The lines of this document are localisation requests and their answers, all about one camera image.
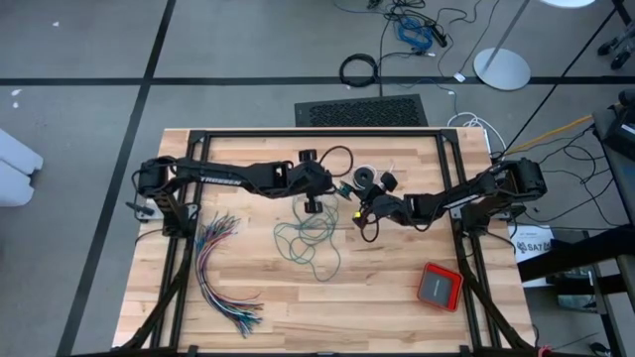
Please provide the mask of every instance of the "yellow cable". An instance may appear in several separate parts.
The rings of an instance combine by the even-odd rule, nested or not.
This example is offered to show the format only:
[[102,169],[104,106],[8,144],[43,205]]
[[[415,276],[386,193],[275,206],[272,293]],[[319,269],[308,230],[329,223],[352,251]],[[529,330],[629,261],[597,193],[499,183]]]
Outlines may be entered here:
[[525,143],[523,145],[517,146],[516,148],[508,151],[505,154],[506,155],[511,155],[511,154],[517,153],[517,152],[519,152],[519,151],[521,151],[521,150],[523,150],[523,149],[525,149],[527,147],[533,146],[534,144],[544,140],[545,138],[549,138],[552,135],[556,135],[558,133],[562,133],[562,132],[564,132],[564,130],[568,130],[568,129],[574,127],[575,125],[581,124],[581,123],[583,123],[583,122],[585,122],[585,121],[587,121],[587,120],[589,120],[591,118],[592,118],[592,115],[583,116],[583,117],[575,120],[574,122],[565,125],[564,127],[560,127],[558,129],[554,129],[554,130],[552,130],[552,131],[550,131],[548,133],[545,133],[545,134],[539,136],[538,138],[535,138],[535,139],[532,139],[532,140],[528,141],[527,143]]

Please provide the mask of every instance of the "black metal frame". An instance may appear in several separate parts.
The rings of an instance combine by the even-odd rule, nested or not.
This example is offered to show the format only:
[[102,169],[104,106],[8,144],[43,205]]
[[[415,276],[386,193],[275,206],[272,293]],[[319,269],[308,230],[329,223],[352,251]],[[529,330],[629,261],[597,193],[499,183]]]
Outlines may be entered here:
[[[190,132],[190,137],[188,138],[188,148],[186,152],[186,156],[188,158],[193,158],[193,153],[195,146],[197,143],[202,143],[202,151],[200,155],[200,159],[202,161],[207,161],[209,155],[209,149],[211,140],[213,138],[222,138],[222,137],[423,137],[423,138],[434,138],[436,140],[436,145],[439,154],[439,162],[442,171],[442,178],[444,181],[444,188],[449,189],[452,187],[451,175],[449,171],[449,166],[447,162],[447,156],[445,152],[445,142],[449,142],[452,149],[452,155],[454,159],[454,163],[456,166],[456,173],[458,177],[458,182],[465,182],[465,170],[463,167],[462,156],[460,152],[460,146],[458,144],[458,136],[456,135],[456,131],[454,129],[396,129],[396,130],[332,130],[332,129],[324,129],[324,130],[297,130],[297,129],[283,129],[283,130],[229,130],[229,131],[199,131],[194,130]],[[185,202],[185,197],[187,195],[187,191],[183,189],[178,197],[180,203]],[[200,204],[200,200],[202,197],[202,183],[197,182],[194,187],[194,197],[193,203]],[[457,232],[452,228],[452,233],[454,236],[455,249],[457,257],[459,254],[464,255],[464,250],[462,247],[458,247],[462,241],[462,232]],[[480,244],[476,237],[471,237],[472,244],[474,246],[474,258],[475,258],[475,267],[476,274],[483,285],[483,288],[489,294],[489,286],[487,284],[487,273],[485,271],[485,265],[483,261],[483,256],[480,251]],[[162,295],[168,290],[168,287],[171,284],[171,276],[173,275],[174,264],[176,260],[177,254],[177,246],[178,240],[171,239],[170,244],[168,246],[168,252],[166,256],[166,263],[164,266],[164,273],[161,283],[161,292]],[[192,246],[193,246],[193,237],[186,239],[186,247],[184,249],[183,259],[184,261],[191,261],[188,257],[191,257],[192,254]],[[182,285],[179,289],[177,296],[177,303],[175,307],[174,319],[172,330],[170,334],[170,342],[168,348],[177,349],[179,346],[179,338],[181,334],[181,325],[183,320],[183,314],[185,309],[186,302],[186,293],[188,286],[188,277],[185,277],[182,280]],[[476,316],[475,303],[472,296],[472,292],[467,285],[463,286],[463,299],[465,301],[465,312],[467,314],[467,322],[470,330],[470,338],[472,342],[472,346],[474,348],[481,347],[482,342],[480,338],[480,331],[478,328],[478,319]],[[498,335],[498,331],[494,322],[491,320],[489,315],[486,315],[487,318],[487,326],[489,335],[491,337],[492,347],[500,348],[500,337]],[[161,345],[161,334],[163,330],[163,319],[159,319],[157,322],[151,337],[150,348],[158,348]],[[197,353],[196,356],[215,356],[219,355],[216,353]],[[257,355],[259,357],[264,357],[267,355],[276,355],[279,356],[281,354],[240,354],[240,355]],[[308,355],[308,354],[284,354],[285,356],[296,356],[296,355]],[[450,357],[450,356],[458,356],[460,353],[417,353],[417,354],[400,354],[400,355],[412,355],[412,356],[439,356],[439,357]]]
[[[367,129],[345,129],[345,130],[298,130],[294,128],[282,129],[282,130],[228,130],[228,131],[202,131],[192,130],[188,138],[188,148],[186,156],[193,158],[193,153],[196,145],[202,143],[202,150],[200,153],[200,159],[207,161],[209,156],[209,149],[211,147],[211,140],[213,138],[226,138],[226,137],[422,137],[422,138],[434,138],[437,144],[439,162],[441,166],[442,179],[444,182],[444,188],[449,189],[452,187],[452,180],[447,162],[445,143],[449,143],[452,156],[456,167],[456,175],[458,183],[466,181],[465,170],[463,167],[462,156],[460,152],[460,146],[458,142],[458,136],[455,129],[379,129],[379,130],[367,130]],[[179,202],[185,202],[187,196],[187,188],[184,187],[180,192],[178,200]],[[202,197],[202,183],[197,182],[194,184],[193,203],[200,205]],[[480,250],[480,244],[478,237],[470,235],[469,238],[473,244],[474,262],[476,269],[476,278],[471,273],[469,266],[466,263],[465,249],[463,248],[463,227],[459,217],[454,217],[452,214],[449,216],[451,223],[452,236],[454,240],[454,249],[456,258],[459,265],[459,270],[465,274],[466,282],[472,279],[474,286],[472,289],[469,284],[463,284],[463,300],[465,301],[465,313],[467,315],[467,324],[469,327],[470,339],[472,342],[472,351],[469,347],[460,345],[459,352],[448,353],[326,353],[332,356],[347,356],[347,357],[384,357],[390,355],[399,356],[417,356],[417,357],[523,357],[532,356],[535,357],[537,350],[529,348],[529,344],[522,340],[518,340],[517,336],[512,336],[514,340],[510,340],[510,344],[514,347],[512,349],[502,348],[500,345],[500,337],[498,335],[497,325],[501,328],[501,332],[507,332],[509,335],[510,328],[504,316],[496,308],[495,304],[491,301],[489,286],[487,284],[487,273],[485,270],[484,260],[482,252]],[[141,348],[146,333],[150,333],[150,329],[146,329],[146,332],[135,334],[135,337],[129,342],[123,345],[123,348],[115,348],[110,352],[93,353],[84,355],[75,355],[75,357],[124,357],[124,356],[188,356],[188,357],[220,357],[226,356],[227,353],[223,352],[197,352],[197,346],[190,346],[188,352],[178,352],[179,338],[181,335],[181,326],[183,322],[183,315],[186,304],[186,293],[188,288],[188,278],[190,276],[191,258],[193,254],[193,235],[187,237],[186,246],[184,248],[183,260],[180,266],[179,272],[172,278],[174,263],[177,254],[178,240],[172,238],[168,247],[166,263],[164,265],[163,281],[161,285],[161,295],[159,296],[157,305],[150,313],[148,319],[144,322],[144,325],[149,324],[153,326],[150,348]],[[490,335],[491,347],[482,345],[480,338],[480,329],[478,327],[478,319],[476,316],[476,307],[474,304],[473,294],[477,295],[480,299],[483,308],[485,310],[485,316],[487,318],[487,328]],[[163,314],[174,296],[177,296],[176,307],[174,312],[173,325],[170,334],[169,345],[166,347],[159,347],[161,344],[161,334],[163,330]],[[322,353],[232,353],[232,356],[253,356],[253,357],[315,357]],[[550,354],[553,357],[581,357],[581,355],[573,355],[561,352],[552,352]]]

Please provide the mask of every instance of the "white cable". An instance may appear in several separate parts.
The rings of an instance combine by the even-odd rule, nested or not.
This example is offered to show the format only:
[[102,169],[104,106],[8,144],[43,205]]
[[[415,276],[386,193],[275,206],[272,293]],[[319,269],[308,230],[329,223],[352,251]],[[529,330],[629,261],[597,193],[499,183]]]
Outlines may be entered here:
[[449,118],[447,120],[447,125],[451,126],[452,121],[458,117],[464,116],[464,115],[469,115],[471,116],[471,119],[469,119],[468,121],[463,123],[463,127],[477,127],[477,128],[483,128],[483,130],[485,130],[485,135],[486,135],[486,139],[488,141],[487,145],[489,145],[489,138],[487,138],[487,128],[489,128],[492,132],[494,132],[494,134],[496,134],[496,136],[498,137],[498,140],[500,141],[500,143],[503,145],[503,152],[505,152],[505,150],[507,150],[507,145],[505,144],[505,140],[503,140],[503,137],[500,135],[500,133],[498,133],[498,130],[496,130],[491,124],[489,124],[485,119],[483,118],[479,118],[476,114],[471,113],[471,112],[461,112],[458,113],[454,116],[452,116],[451,118]]

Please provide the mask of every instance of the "white object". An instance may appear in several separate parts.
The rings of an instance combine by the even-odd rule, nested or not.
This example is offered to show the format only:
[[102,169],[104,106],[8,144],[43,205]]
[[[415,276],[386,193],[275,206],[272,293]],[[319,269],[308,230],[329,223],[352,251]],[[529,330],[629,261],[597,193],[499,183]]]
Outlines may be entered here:
[[458,80],[460,83],[465,82],[465,76],[459,72],[454,74],[454,78]]
[[[514,226],[509,226],[509,234],[514,232]],[[516,263],[537,257],[551,250],[551,241],[554,239],[551,229],[534,227],[529,225],[518,225],[518,230],[512,238],[512,243],[516,246]],[[533,281],[523,283],[523,288],[546,287],[547,280],[538,278]]]
[[[529,1],[523,1],[496,47],[483,50],[474,58],[474,72],[485,84],[501,90],[516,90],[529,83],[531,70],[527,62],[519,55],[501,49]],[[593,1],[595,0],[541,0],[544,4],[568,9],[580,8]]]
[[33,197],[31,179],[0,161],[0,206],[15,207],[24,205]]
[[491,149],[489,147],[489,136],[487,135],[487,128],[489,128],[489,130],[491,130],[492,132],[494,132],[494,134],[496,134],[496,136],[498,137],[498,140],[500,141],[501,145],[503,146],[503,152],[507,149],[507,145],[505,144],[505,140],[503,140],[503,137],[500,135],[500,133],[498,132],[498,130],[496,130],[496,128],[494,128],[493,125],[489,124],[487,122],[487,120],[483,119],[483,118],[479,118],[476,114],[471,113],[471,112],[461,112],[458,113],[454,116],[452,116],[451,118],[449,118],[447,120],[447,125],[446,126],[452,126],[452,122],[456,119],[459,118],[461,116],[470,116],[471,118],[463,123],[463,127],[469,127],[469,128],[473,128],[473,127],[477,127],[477,128],[483,128],[483,130],[485,130],[485,139],[487,140],[487,148],[491,154]]
[[577,9],[592,4],[595,0],[540,0],[542,3],[563,9]]
[[485,84],[501,90],[516,90],[529,83],[529,65],[519,55],[500,49],[489,66],[487,60],[495,49],[483,50],[474,59],[474,72]]
[[40,170],[44,159],[26,145],[20,143],[0,129],[0,161],[5,162],[23,175]]

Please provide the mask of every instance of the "white label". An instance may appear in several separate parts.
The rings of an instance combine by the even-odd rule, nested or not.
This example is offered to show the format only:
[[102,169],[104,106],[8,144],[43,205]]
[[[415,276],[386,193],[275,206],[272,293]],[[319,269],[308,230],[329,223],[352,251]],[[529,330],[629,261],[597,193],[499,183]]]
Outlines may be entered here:
[[207,183],[216,183],[216,184],[227,184],[227,185],[240,185],[240,181],[237,179],[227,179],[227,178],[200,178],[201,182]]
[[[509,234],[514,232],[514,226],[509,226]],[[554,234],[551,229],[543,229],[540,227],[518,225],[516,235],[512,238],[512,243],[516,246],[516,262],[520,263],[524,260],[538,257],[539,255],[551,250],[551,241]],[[523,283],[523,288],[545,287],[548,286],[545,278]]]
[[437,283],[435,284],[435,293],[434,293],[435,297],[437,296],[437,292],[439,291],[439,283],[440,282],[441,282],[440,280],[437,280]]

